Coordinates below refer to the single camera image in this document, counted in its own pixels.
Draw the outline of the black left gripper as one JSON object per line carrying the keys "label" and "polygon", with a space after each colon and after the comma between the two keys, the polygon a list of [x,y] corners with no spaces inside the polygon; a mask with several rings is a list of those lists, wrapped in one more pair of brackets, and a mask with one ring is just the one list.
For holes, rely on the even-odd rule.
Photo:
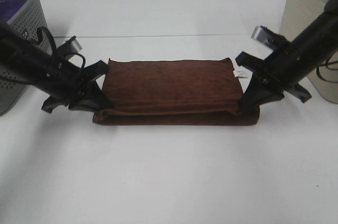
{"label": "black left gripper", "polygon": [[42,85],[42,90],[50,96],[44,101],[41,109],[52,113],[58,106],[82,111],[114,108],[113,102],[104,95],[96,82],[108,71],[109,66],[101,60],[84,68],[76,66],[66,68],[63,64],[59,78],[52,80],[48,85]]}

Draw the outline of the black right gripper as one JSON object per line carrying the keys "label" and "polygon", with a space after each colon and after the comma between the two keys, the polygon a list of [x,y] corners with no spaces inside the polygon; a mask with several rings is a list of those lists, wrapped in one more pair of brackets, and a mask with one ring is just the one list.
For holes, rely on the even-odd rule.
{"label": "black right gripper", "polygon": [[311,94],[299,82],[311,72],[311,46],[307,42],[286,42],[267,58],[259,59],[242,51],[236,63],[252,72],[246,91],[240,98],[240,110],[250,110],[260,105],[280,101],[288,92],[301,102]]}

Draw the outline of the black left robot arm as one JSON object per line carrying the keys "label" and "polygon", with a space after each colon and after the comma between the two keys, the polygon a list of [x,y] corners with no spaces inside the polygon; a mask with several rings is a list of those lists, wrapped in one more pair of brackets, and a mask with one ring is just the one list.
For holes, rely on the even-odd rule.
{"label": "black left robot arm", "polygon": [[58,106],[90,112],[114,107],[96,82],[108,74],[108,64],[100,60],[86,66],[75,36],[57,47],[51,32],[42,26],[37,29],[37,37],[37,40],[24,39],[1,22],[1,66],[20,77],[16,80],[2,76],[2,80],[32,85],[49,94],[42,105],[47,113]]}

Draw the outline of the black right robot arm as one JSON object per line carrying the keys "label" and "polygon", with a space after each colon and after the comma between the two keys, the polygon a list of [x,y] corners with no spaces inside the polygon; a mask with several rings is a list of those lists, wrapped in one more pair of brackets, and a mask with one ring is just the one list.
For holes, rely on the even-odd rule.
{"label": "black right robot arm", "polygon": [[288,41],[264,26],[263,42],[272,49],[265,59],[246,52],[236,63],[252,72],[248,88],[240,98],[240,110],[250,110],[265,103],[280,101],[284,92],[306,102],[311,94],[299,81],[337,52],[337,0],[328,0],[324,11],[297,37]]}

